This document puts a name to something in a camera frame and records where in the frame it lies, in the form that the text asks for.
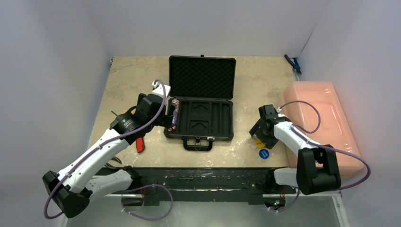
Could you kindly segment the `yellow dealer button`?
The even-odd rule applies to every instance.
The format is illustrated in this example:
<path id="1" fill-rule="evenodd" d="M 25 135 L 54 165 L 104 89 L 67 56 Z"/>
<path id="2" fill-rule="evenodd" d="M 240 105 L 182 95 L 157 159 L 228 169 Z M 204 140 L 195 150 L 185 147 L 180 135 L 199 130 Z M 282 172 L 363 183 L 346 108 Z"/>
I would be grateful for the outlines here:
<path id="1" fill-rule="evenodd" d="M 261 140 L 256 140 L 256 141 L 255 141 L 255 146 L 256 146 L 257 148 L 264 148 L 264 147 L 265 147 L 265 144 L 264 144 Z"/>

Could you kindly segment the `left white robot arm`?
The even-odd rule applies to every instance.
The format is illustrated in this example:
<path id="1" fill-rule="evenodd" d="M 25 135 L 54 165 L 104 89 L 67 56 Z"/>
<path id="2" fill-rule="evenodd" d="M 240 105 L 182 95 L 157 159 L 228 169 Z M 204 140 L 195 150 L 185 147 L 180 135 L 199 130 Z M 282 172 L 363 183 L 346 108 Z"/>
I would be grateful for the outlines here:
<path id="1" fill-rule="evenodd" d="M 136 193 L 155 184 L 143 185 L 142 176 L 132 167 L 96 178 L 95 175 L 116 154 L 143 138 L 155 126 L 167 127 L 172 114 L 166 113 L 169 93 L 139 94 L 138 102 L 110 123 L 103 135 L 78 159 L 58 172 L 42 177 L 48 193 L 43 213 L 46 219 L 61 215 L 73 218 L 92 201 L 114 192 Z"/>

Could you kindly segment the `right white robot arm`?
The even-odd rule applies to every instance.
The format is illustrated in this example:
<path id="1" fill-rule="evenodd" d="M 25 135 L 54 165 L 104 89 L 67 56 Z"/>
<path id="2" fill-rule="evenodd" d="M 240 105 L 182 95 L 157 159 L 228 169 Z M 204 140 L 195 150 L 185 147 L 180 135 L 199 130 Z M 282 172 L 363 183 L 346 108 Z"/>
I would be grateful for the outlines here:
<path id="1" fill-rule="evenodd" d="M 263 105 L 258 111 L 260 118 L 250 129 L 250 135 L 268 149 L 281 141 L 297 157 L 295 168 L 279 167 L 268 172 L 265 185 L 270 192 L 278 192 L 284 185 L 298 188 L 305 195 L 341 187 L 337 156 L 332 146 L 324 148 L 308 138 L 273 105 Z"/>

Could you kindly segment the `purple poker chip stack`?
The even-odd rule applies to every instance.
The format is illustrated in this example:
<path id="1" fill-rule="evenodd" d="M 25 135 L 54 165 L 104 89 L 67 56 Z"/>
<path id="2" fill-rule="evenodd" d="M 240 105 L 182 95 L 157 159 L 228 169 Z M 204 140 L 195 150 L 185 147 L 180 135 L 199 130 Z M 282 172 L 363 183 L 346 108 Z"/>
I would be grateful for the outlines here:
<path id="1" fill-rule="evenodd" d="M 173 120 L 172 120 L 172 125 L 177 125 L 178 122 L 178 114 L 179 114 L 179 108 L 176 107 L 173 113 Z"/>

